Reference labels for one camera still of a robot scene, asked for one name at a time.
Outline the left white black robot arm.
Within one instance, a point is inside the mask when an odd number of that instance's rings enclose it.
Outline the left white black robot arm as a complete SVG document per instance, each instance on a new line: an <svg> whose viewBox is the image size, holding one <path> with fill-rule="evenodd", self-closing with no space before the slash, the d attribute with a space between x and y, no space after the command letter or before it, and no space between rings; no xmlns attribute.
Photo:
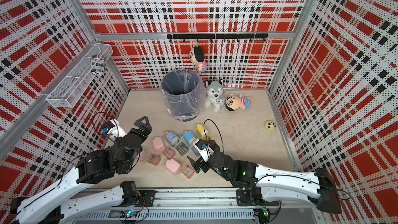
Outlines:
<svg viewBox="0 0 398 224"><path fill-rule="evenodd" d="M101 132L113 136L114 144L80 155L74 168L40 193L30 198L13 199L10 205L10 212L15 215L13 223L63 224L103 207L128 207L143 202L144 199L132 180L98 194L75 197L115 174L128 174L132 171L143 151L142 143L152 132L146 116L134 124L134 128L125 132L116 119L104 123Z"/></svg>

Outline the blue sharpener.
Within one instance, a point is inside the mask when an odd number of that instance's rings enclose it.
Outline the blue sharpener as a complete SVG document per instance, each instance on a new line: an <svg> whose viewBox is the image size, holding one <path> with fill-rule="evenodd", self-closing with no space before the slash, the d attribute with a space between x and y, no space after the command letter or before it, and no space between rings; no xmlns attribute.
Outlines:
<svg viewBox="0 0 398 224"><path fill-rule="evenodd" d="M191 146L197 140L197 137L192 131L186 131L182 137L188 146Z"/></svg>
<svg viewBox="0 0 398 224"><path fill-rule="evenodd" d="M173 131L166 131L165 138L172 147L175 147L180 141L180 136Z"/></svg>

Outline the yellow pencil sharpener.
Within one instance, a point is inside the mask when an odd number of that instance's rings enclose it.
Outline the yellow pencil sharpener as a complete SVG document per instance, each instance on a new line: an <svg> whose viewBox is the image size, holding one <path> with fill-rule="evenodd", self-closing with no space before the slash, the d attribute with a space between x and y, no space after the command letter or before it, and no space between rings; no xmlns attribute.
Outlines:
<svg viewBox="0 0 398 224"><path fill-rule="evenodd" d="M209 131L204 127L203 124L197 123L196 131L199 138L201 138L202 140L210 140Z"/></svg>

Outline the translucent grey sharpener tray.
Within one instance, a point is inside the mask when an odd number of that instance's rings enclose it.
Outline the translucent grey sharpener tray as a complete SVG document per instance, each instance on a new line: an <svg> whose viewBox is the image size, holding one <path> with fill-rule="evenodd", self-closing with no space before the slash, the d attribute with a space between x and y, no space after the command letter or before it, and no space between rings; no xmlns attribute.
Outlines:
<svg viewBox="0 0 398 224"><path fill-rule="evenodd" d="M189 147L185 144L185 142L179 142L176 146L175 146L176 150L178 151L178 153L183 157L187 154L187 152L189 151Z"/></svg>

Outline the translucent pink sharpener tray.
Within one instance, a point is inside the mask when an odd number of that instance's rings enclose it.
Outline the translucent pink sharpener tray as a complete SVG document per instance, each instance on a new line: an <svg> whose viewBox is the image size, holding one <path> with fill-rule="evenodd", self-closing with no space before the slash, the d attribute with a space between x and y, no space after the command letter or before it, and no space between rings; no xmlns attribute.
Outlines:
<svg viewBox="0 0 398 224"><path fill-rule="evenodd" d="M158 166L161 161L161 156L159 154L151 153L147 160L148 163L153 164L154 166Z"/></svg>

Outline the pink sharpener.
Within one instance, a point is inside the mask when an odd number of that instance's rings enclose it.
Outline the pink sharpener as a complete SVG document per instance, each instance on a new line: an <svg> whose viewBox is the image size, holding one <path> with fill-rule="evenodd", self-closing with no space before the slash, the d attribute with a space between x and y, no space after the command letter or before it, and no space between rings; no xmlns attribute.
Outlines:
<svg viewBox="0 0 398 224"><path fill-rule="evenodd" d="M177 175L178 173L180 173L182 166L181 164L176 161L175 159L169 159L166 162L165 167L167 168L167 170L169 170L173 175Z"/></svg>
<svg viewBox="0 0 398 224"><path fill-rule="evenodd" d="M140 153L140 158L139 158L139 161L143 161L143 160L144 160L144 158L145 158L145 155L146 155L146 150L145 150L145 149L143 149L143 151Z"/></svg>
<svg viewBox="0 0 398 224"><path fill-rule="evenodd" d="M165 145L161 137L156 137L152 140L154 150L156 152L163 152L165 150Z"/></svg>

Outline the translucent blue sharpener tray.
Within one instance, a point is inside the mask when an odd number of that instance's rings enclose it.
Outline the translucent blue sharpener tray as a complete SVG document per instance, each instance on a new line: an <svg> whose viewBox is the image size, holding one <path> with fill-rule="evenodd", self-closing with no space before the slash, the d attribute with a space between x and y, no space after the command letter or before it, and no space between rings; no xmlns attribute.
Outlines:
<svg viewBox="0 0 398 224"><path fill-rule="evenodd" d="M192 147L191 147L191 150L194 152L194 154L195 154L197 157L199 157L199 156L201 155L201 154L198 152L198 150L197 150L196 147L192 146Z"/></svg>

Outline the blue sharpener front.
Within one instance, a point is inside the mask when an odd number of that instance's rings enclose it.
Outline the blue sharpener front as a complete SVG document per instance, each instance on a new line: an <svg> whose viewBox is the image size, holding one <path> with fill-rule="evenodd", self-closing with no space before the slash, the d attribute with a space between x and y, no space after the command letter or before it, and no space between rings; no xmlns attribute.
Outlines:
<svg viewBox="0 0 398 224"><path fill-rule="evenodd" d="M172 147L175 147L180 141L180 136L173 131L166 131L165 138Z"/></svg>

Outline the grey bin with plastic liner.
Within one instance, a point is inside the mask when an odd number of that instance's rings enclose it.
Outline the grey bin with plastic liner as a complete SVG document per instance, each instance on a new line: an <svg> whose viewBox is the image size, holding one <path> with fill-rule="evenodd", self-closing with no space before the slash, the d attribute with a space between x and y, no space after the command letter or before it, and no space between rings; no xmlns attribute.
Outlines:
<svg viewBox="0 0 398 224"><path fill-rule="evenodd" d="M161 81L161 91L169 114L179 121L192 121L205 109L205 86L193 70L168 73Z"/></svg>

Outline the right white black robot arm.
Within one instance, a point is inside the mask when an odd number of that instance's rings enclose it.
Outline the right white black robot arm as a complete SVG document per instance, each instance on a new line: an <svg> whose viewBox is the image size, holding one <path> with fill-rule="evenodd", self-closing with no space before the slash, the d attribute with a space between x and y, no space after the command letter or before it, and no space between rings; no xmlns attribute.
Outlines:
<svg viewBox="0 0 398 224"><path fill-rule="evenodd" d="M213 170L234 188L247 191L255 205L265 202L297 201L312 203L316 209L340 214L342 208L336 183L322 168L315 172L289 172L272 169L254 162L233 160L217 151L205 151L197 160L189 159L197 173Z"/></svg>

